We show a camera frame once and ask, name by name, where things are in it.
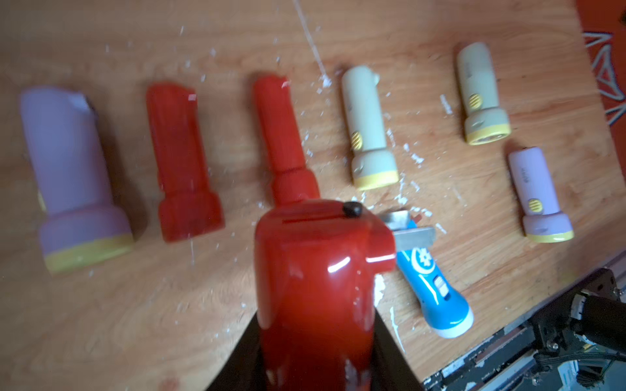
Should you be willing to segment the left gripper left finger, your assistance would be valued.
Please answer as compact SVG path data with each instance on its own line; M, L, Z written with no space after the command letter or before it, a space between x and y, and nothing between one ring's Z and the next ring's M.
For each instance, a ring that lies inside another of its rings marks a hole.
M267 389L257 314L248 323L228 360L206 391Z

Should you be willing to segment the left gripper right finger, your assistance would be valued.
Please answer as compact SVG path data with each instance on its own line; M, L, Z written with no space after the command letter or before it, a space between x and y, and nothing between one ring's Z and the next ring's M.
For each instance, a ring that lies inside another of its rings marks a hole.
M378 311L375 311L370 368L371 390L423 391L422 382L410 368Z

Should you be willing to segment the blue flashlight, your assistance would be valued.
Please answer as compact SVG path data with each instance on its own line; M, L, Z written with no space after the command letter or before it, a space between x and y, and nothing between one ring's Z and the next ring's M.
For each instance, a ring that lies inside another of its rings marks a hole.
M435 229L419 227L407 218L394 229L394 235L402 248L396 254L397 266L420 302L427 324L446 339L466 333L474 323L474 313L466 298L448 283L430 252Z

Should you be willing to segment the red flashlight front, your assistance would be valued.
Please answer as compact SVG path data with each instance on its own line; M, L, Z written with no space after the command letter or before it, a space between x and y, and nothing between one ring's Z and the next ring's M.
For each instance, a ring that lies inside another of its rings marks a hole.
M266 213L254 236L257 317L270 390L371 390L375 278L394 270L391 230L358 202Z

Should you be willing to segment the green flashlight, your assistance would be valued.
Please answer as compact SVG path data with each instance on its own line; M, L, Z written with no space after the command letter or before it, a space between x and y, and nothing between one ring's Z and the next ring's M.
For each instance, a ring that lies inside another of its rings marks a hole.
M379 75L365 65L350 68L342 76L342 101L353 152L352 182L363 192L399 182L395 156L386 141L379 81Z
M456 57L461 100L466 113L466 143L492 143L511 134L510 119L500 105L491 52L483 42L463 47Z

